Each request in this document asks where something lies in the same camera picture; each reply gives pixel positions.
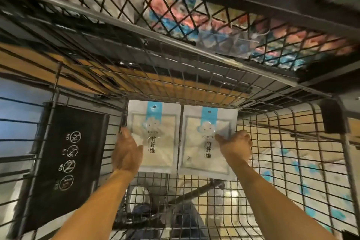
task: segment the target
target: jeans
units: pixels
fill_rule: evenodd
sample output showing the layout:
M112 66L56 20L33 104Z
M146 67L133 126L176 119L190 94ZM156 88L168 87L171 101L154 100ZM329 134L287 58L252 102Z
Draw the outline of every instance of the jeans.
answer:
M150 211L149 204L139 204L135 206L134 213L144 213ZM179 205L179 210L175 213L173 222L174 228L171 232L172 239L191 239L191 240L209 240L204 232L200 229L198 220L205 226L200 218L198 218L197 211L192 203L184 203ZM159 239L161 237L160 229L130 229L126 233L125 240L141 240L141 239Z

